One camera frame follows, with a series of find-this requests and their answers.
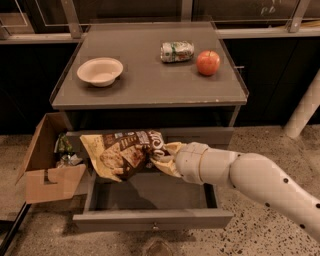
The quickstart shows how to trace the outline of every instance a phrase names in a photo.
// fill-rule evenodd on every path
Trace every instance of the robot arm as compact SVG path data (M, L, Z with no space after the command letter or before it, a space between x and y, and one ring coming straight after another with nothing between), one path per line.
M176 154L175 165L186 182L234 187L291 219L320 243L320 200L267 157L190 143Z

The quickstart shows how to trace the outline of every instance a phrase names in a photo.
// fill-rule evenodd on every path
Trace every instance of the apple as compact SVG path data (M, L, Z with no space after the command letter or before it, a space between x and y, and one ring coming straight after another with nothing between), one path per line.
M220 67L220 56L215 51L203 51L198 55L197 68L200 74L211 76Z

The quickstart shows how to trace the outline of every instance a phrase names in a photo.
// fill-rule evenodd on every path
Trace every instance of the floor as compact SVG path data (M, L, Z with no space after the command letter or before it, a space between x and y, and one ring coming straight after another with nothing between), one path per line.
M2 220L14 219L24 202L24 179L17 185L15 180L30 140L0 136ZM320 198L320 126L307 126L295 140L279 126L236 128L229 149L269 157ZM6 255L140 256L154 243L148 255L320 255L320 245L292 221L236 190L217 192L221 207L234 213L224 229L79 233L72 216L81 213L83 196L32 205ZM161 252L159 242L165 244Z

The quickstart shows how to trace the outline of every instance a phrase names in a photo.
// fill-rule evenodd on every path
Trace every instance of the silver can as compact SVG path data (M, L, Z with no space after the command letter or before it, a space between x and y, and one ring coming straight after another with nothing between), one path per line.
M193 58L194 45L187 41L164 42L161 45L161 60L163 62L180 62Z

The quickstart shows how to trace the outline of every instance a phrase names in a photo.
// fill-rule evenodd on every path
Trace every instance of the white bowl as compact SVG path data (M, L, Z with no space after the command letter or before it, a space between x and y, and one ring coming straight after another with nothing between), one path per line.
M111 85L122 73L123 65L112 58L97 58L83 63L78 71L78 77L87 83L98 87Z

